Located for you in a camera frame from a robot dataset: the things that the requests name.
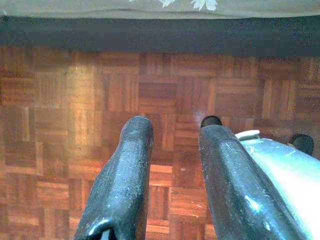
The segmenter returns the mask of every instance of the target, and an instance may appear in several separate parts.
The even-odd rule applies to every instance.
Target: wooden floor
[[[153,123],[146,238],[216,239],[198,152],[203,117],[315,141],[320,59],[0,48],[0,239],[72,238],[124,123]]]

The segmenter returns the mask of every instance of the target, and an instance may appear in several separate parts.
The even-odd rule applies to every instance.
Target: white floral pattern
[[[176,0],[157,0],[162,3],[162,7],[168,7],[170,4],[174,3]],[[206,9],[209,11],[216,10],[216,5],[218,4],[216,0],[192,0],[190,4],[193,4],[194,9],[198,9],[199,11],[206,6]]]

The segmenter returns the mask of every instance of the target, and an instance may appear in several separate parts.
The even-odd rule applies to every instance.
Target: wood tile
[[[313,137],[320,58],[0,47],[0,239],[73,239],[97,175],[135,115],[153,124],[147,240],[215,240],[200,124]]]

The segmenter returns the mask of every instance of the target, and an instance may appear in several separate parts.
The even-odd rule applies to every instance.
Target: parquet floor
[[[198,152],[203,117],[315,141],[320,58],[0,48],[0,239],[72,238],[123,124],[154,127],[148,240],[216,239]]]

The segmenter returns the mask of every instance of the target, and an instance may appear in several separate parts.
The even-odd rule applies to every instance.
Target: black rubber foot
[[[310,156],[314,152],[315,143],[312,137],[309,135],[296,134],[290,140],[290,144],[292,144],[296,149]]]
[[[210,126],[210,125],[222,126],[222,122],[220,118],[218,118],[217,116],[206,116],[201,122],[201,128]]]

